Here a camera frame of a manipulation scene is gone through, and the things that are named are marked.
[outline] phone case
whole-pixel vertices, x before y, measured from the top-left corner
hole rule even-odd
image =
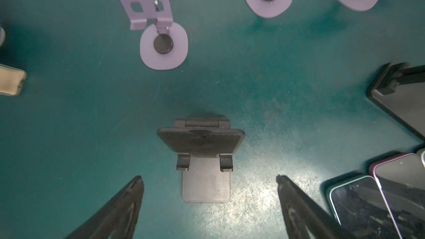
[[[406,156],[409,156],[409,155],[415,155],[415,153],[400,153],[400,154],[394,155],[393,157],[389,157],[387,159],[384,159],[382,161],[372,163],[372,165],[369,167],[369,174],[375,178],[376,182],[379,185],[379,188],[381,188],[381,185],[378,181],[378,178],[376,177],[376,168],[378,166],[382,165],[382,164],[392,162],[394,160],[397,160],[397,159],[400,159],[400,158],[403,158],[403,157],[406,157]]]
[[[360,175],[360,176],[357,176],[357,177],[350,178],[350,179],[348,179],[348,180],[346,180],[346,181],[344,181],[344,182],[341,182],[341,183],[337,183],[337,184],[335,184],[335,185],[332,185],[332,186],[330,186],[330,187],[327,189],[327,191],[326,191],[326,198],[328,199],[329,206],[331,207],[332,215],[333,215],[333,216],[334,216],[334,218],[338,221],[339,225],[341,225],[341,221],[340,221],[340,219],[339,219],[339,217],[338,217],[338,213],[337,213],[337,211],[335,210],[335,205],[334,205],[334,203],[333,203],[333,201],[332,201],[332,192],[333,192],[335,189],[337,189],[337,188],[339,188],[339,187],[341,187],[341,186],[344,186],[344,185],[347,185],[347,184],[350,184],[350,183],[356,182],[356,181],[358,181],[358,180],[360,180],[360,179],[367,178],[367,177],[373,178],[373,177],[371,177],[370,175]]]

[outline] smartphone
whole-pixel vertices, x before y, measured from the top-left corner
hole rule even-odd
[[[356,238],[400,239],[373,177],[362,175],[332,185],[326,196],[334,218]]]
[[[369,168],[403,238],[425,238],[425,167],[414,153],[399,154]]]

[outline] black plastic piece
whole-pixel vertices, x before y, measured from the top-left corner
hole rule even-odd
[[[394,93],[399,85],[425,82],[425,66],[409,67],[408,63],[387,65],[389,67],[376,87],[382,95]]]
[[[143,181],[136,176],[65,239],[131,239],[143,192]]]
[[[278,175],[278,194],[289,239],[354,239],[287,176]]]

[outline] teal floor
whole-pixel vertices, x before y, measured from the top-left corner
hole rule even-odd
[[[0,0],[2,64],[28,72],[0,97],[0,238],[63,238],[135,175],[135,238],[286,238],[275,177],[328,210],[320,184],[421,140],[365,89],[387,62],[424,63],[423,0],[293,0],[274,19],[244,0],[170,0],[189,36],[171,71],[147,68],[119,0]],[[187,204],[177,156],[156,136],[223,114],[246,139],[227,204]]]

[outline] folding phone stand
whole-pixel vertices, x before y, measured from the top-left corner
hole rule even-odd
[[[177,119],[174,127],[158,130],[158,136],[177,152],[177,170],[183,171],[185,202],[226,203],[230,200],[233,154],[245,138],[231,129],[226,118]]]
[[[425,66],[386,64],[367,94],[380,108],[425,139]]]

